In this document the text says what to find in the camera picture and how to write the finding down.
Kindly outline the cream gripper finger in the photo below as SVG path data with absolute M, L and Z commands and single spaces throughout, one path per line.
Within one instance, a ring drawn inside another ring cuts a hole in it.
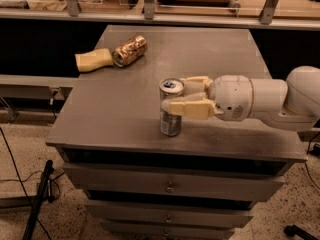
M 207 120 L 217 114 L 215 102 L 205 92 L 166 98 L 161 108 L 169 114 L 197 120 Z
M 208 76 L 193 76 L 181 78 L 184 84 L 184 94 L 194 94 L 200 92 L 207 92 L 213 80 Z

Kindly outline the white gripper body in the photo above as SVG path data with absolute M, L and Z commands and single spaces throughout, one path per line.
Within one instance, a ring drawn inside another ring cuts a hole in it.
M 253 102 L 251 81 L 242 75 L 223 75 L 209 88 L 215 103 L 215 116 L 224 121 L 242 121 L 248 117 Z

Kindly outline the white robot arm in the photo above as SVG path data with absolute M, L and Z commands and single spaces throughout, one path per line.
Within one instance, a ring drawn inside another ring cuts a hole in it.
M 300 66 L 286 79 L 243 75 L 167 78 L 160 82 L 160 111 L 178 118 L 257 119 L 283 130 L 304 131 L 320 119 L 320 69 Z

